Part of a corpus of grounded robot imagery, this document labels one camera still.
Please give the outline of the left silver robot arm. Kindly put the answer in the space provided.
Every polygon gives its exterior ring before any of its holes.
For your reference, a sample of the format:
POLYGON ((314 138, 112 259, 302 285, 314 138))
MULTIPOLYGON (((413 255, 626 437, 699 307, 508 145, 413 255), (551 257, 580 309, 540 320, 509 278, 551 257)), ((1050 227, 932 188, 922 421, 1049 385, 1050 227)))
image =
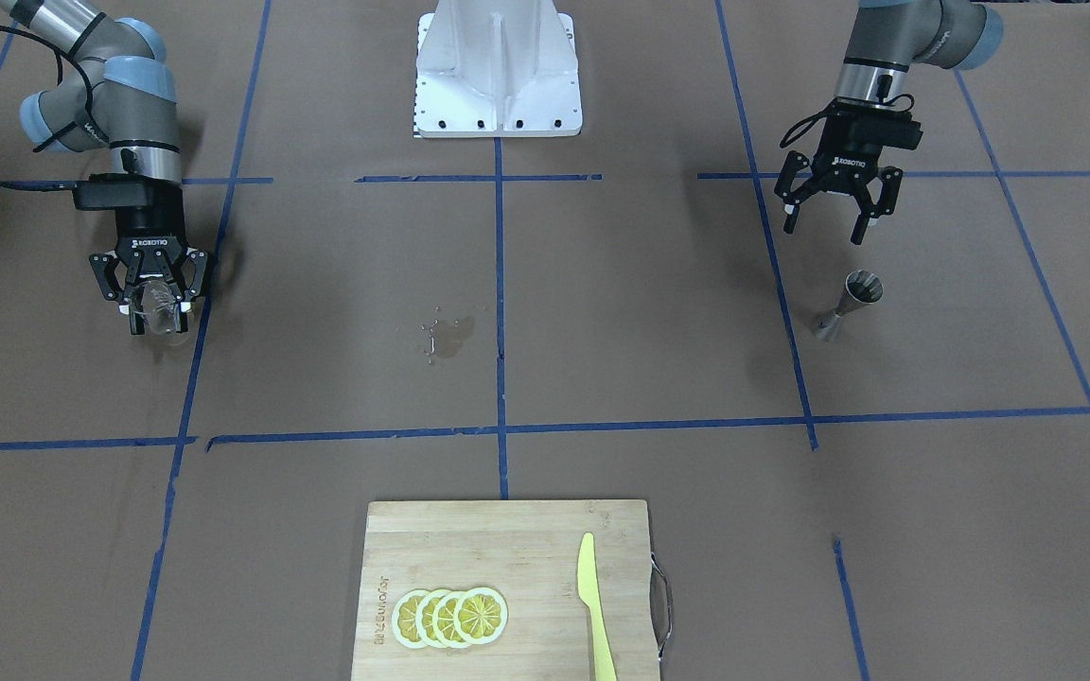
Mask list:
POLYGON ((923 137, 913 113, 897 108, 909 69, 977 69, 998 51, 1004 31, 995 9, 970 1, 861 1, 834 98, 782 138, 784 149, 823 124, 814 156, 788 151, 776 180, 784 232, 795 232, 806 200, 837 194, 859 207, 851 242, 862 244, 867 229, 894 212, 905 177, 903 168, 879 165, 881 154, 915 150, 923 137))

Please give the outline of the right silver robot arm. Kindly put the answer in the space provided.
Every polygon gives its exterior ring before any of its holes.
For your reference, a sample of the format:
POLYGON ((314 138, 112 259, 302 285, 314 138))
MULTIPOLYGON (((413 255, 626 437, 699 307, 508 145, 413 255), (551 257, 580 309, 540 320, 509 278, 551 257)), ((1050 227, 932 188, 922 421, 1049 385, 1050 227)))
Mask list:
POLYGON ((116 246, 88 258, 102 297, 128 316, 132 335, 184 333, 209 255, 186 238, 178 97, 164 38, 88 1, 0 8, 73 68, 19 108, 34 149, 110 155, 110 171, 72 185, 80 211, 116 217, 116 246))

